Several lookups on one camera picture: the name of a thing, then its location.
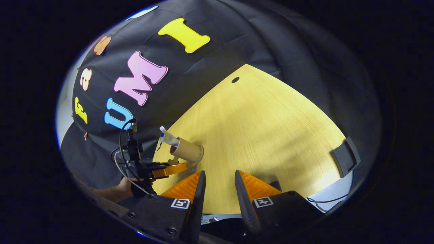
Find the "cardboard tube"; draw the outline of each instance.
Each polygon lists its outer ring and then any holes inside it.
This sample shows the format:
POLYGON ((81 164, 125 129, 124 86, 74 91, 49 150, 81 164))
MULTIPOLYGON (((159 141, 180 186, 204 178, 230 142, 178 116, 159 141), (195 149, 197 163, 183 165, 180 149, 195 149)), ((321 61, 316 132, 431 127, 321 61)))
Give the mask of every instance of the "cardboard tube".
POLYGON ((196 165, 204 156, 204 148, 202 146, 195 145, 180 137, 178 147, 171 146, 170 154, 175 157, 182 158, 188 162, 196 165))

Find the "black cloth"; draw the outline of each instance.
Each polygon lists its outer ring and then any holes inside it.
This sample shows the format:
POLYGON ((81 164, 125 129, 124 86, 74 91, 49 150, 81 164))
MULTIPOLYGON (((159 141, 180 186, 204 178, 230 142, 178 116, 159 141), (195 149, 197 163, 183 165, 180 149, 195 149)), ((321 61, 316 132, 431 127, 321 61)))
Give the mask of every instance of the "black cloth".
MULTIPOLYGON (((71 171, 95 186, 118 181, 109 152, 117 147, 119 129, 104 123, 107 99, 138 118, 136 138, 156 140, 160 126, 169 128, 195 102, 245 63, 296 89, 316 104, 353 139, 362 162, 354 169, 358 186, 375 160, 381 137, 381 115, 374 86, 351 50, 318 24, 269 1, 171 0, 141 17, 125 21, 102 36, 112 39, 106 51, 93 47, 81 69, 92 69, 91 85, 83 91, 78 73, 73 97, 79 97, 88 124, 74 113, 75 124, 62 143, 71 171), (194 53, 170 36, 157 32, 182 17, 209 43, 194 53), (148 92, 143 106, 113 87, 118 77, 132 74, 126 65, 136 50, 168 73, 148 92), (82 136, 88 132, 88 141, 82 136)), ((112 116, 119 115, 110 111, 112 116)))

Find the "screw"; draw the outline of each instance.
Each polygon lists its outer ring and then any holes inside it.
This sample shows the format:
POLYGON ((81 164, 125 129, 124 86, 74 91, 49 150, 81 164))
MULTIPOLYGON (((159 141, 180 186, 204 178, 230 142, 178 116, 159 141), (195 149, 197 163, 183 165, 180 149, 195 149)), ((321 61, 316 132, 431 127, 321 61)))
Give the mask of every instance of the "screw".
POLYGON ((177 231, 175 228, 168 228, 168 229, 167 229, 167 232, 169 232, 170 234, 175 234, 175 233, 177 233, 178 231, 177 231))

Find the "white floor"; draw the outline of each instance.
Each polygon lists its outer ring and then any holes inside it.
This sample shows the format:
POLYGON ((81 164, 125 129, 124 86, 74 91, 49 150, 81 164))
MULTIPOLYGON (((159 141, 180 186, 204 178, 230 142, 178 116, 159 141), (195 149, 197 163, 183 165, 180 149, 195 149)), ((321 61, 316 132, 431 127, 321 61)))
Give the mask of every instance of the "white floor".
MULTIPOLYGON (((81 55, 75 65, 71 68, 69 73, 66 75, 65 84, 63 85, 63 88, 61 90, 60 96, 59 96, 59 103, 57 106, 56 111, 56 131, 57 131, 57 140, 59 143, 59 148, 62 143, 63 137, 65 136, 66 131, 72 124, 72 90, 74 86, 74 81, 77 76, 78 70, 77 68, 80 67, 81 63, 83 62, 83 59, 85 57, 85 54, 89 52, 91 47, 95 43, 92 43, 88 47, 88 49, 81 55)), ((347 176, 344 178, 339 179, 337 182, 329 186, 328 188, 317 192, 310 196, 310 198, 314 199, 315 201, 329 201, 332 199, 339 198, 345 194, 349 193, 350 187, 352 184, 352 172, 350 172, 347 176)), ((330 203, 318 203, 321 208, 324 210, 330 210, 334 205, 336 205, 339 201, 345 200, 345 198, 339 199, 334 202, 330 203)), ((204 215, 203 216, 203 224, 207 223, 207 220, 213 217, 217 217, 218 219, 224 219, 224 218, 240 218, 240 214, 213 214, 213 215, 204 215)))

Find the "wooden table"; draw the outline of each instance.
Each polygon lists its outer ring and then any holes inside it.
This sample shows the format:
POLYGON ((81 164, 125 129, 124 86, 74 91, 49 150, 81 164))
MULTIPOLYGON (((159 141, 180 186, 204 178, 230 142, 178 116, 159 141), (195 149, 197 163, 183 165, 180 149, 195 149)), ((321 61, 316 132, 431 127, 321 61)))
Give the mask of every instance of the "wooden table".
MULTIPOLYGON (((340 179, 330 155, 345 140, 339 128, 296 90, 247 64, 211 89, 168 131, 202 145, 204 157, 196 169, 157 180, 153 187, 161 194, 204 170, 204 213, 240 213, 234 184, 238 169, 267 183, 279 180, 283 192, 295 190, 303 197, 340 179)), ((154 162, 173 158, 169 145, 157 148, 154 162)))

